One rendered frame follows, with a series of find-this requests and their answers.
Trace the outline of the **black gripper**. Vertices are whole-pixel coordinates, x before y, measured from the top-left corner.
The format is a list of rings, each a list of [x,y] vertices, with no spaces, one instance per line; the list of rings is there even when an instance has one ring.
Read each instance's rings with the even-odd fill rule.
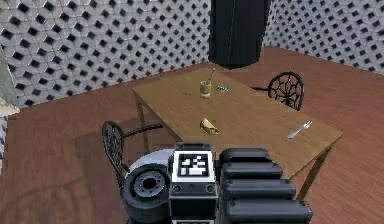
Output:
[[[170,224],[167,167],[146,164],[134,169],[123,183],[121,197],[131,224]]]

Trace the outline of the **black ornate metal chair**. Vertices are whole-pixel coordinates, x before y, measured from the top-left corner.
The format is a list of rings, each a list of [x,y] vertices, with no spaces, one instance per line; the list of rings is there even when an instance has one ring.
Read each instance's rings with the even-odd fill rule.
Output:
[[[131,167],[128,167],[123,162],[123,149],[126,138],[160,128],[162,128],[162,125],[157,123],[124,132],[122,128],[113,121],[105,121],[103,123],[102,141],[104,151],[115,170],[118,186],[121,191],[130,187],[130,185],[126,183],[126,178],[133,170],[147,164],[168,165],[168,159],[173,153],[172,149],[162,149],[146,154],[134,162]]]
[[[302,107],[304,100],[304,82],[295,72],[286,71],[272,78],[267,87],[253,87],[253,90],[266,92],[268,97],[296,111]]]

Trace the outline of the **tan cup with stick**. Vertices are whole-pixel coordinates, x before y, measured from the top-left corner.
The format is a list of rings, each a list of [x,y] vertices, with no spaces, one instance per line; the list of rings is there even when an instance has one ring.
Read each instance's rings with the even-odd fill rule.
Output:
[[[216,69],[213,68],[211,74],[206,80],[200,82],[200,97],[202,99],[209,99],[212,88],[212,78],[216,72]]]

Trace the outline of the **brown wooden table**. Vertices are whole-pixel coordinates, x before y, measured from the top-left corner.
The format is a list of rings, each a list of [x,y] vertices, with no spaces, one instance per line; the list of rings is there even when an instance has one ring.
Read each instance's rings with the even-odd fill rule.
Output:
[[[199,84],[209,73],[197,69],[134,87],[139,116],[149,111],[176,140],[209,142],[217,154],[226,148],[265,148],[289,179],[312,164],[297,196],[304,199],[342,132],[220,73],[213,76],[213,84],[228,86],[229,91],[212,91],[209,99],[202,99]],[[200,129],[204,118],[220,130],[218,135]],[[313,122],[308,129],[287,137],[307,121]]]

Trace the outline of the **silver fork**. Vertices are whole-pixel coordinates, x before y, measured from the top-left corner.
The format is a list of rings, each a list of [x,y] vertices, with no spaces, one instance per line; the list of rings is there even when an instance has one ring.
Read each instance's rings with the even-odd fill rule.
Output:
[[[306,123],[304,123],[300,128],[298,128],[297,130],[295,130],[294,132],[290,133],[287,137],[289,139],[293,139],[298,133],[300,133],[302,130],[306,130],[308,129],[311,124],[313,122],[312,121],[307,121]]]

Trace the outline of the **pale grey curtain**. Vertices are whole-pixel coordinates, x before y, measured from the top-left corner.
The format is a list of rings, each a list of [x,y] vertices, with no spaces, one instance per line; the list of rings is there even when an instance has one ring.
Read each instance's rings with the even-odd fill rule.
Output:
[[[20,112],[15,84],[10,73],[5,53],[0,45],[0,117]]]

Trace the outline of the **tall black cabinet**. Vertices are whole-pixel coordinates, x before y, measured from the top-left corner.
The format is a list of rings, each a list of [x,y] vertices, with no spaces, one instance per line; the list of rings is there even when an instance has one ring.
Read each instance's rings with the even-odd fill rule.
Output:
[[[272,0],[211,0],[208,59],[227,69],[259,60]]]

